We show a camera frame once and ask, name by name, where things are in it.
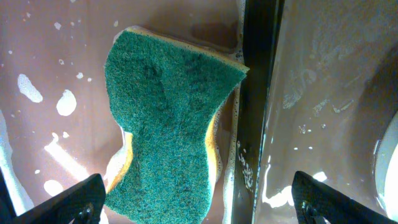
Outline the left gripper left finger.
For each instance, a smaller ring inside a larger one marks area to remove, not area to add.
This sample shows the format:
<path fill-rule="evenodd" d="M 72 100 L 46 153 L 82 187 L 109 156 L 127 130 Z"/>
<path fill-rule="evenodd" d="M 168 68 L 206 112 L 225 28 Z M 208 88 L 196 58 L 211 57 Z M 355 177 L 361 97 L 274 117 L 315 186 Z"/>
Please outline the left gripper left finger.
<path fill-rule="evenodd" d="M 99 224 L 106 192 L 100 174 L 93 174 L 29 211 L 17 215 L 1 176 L 1 223 Z"/>

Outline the green yellow sponge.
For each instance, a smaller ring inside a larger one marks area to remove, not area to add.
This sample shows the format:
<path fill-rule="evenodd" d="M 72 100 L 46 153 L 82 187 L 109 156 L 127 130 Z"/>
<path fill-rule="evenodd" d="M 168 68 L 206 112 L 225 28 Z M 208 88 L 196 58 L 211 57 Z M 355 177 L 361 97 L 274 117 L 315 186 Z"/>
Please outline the green yellow sponge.
<path fill-rule="evenodd" d="M 201 223 L 222 161 L 220 109 L 246 78 L 243 64 L 129 27 L 104 65 L 123 147 L 108 164 L 105 204 L 136 223 Z"/>

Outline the white plate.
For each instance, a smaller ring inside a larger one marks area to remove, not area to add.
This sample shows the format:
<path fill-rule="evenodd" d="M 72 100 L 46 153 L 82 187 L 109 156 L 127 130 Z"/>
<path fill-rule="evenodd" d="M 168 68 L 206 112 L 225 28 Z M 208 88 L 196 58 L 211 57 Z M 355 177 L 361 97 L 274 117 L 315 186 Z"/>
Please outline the white plate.
<path fill-rule="evenodd" d="M 397 115 L 377 142 L 374 155 L 377 199 L 387 217 L 397 222 Z"/>

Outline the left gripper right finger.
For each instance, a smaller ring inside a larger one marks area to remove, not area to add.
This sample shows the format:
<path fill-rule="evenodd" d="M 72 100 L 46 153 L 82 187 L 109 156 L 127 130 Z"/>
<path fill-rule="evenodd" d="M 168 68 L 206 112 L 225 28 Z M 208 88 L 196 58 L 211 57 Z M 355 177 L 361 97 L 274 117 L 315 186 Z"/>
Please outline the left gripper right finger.
<path fill-rule="evenodd" d="M 299 223 L 397 224 L 302 171 L 294 175 L 292 198 Z"/>

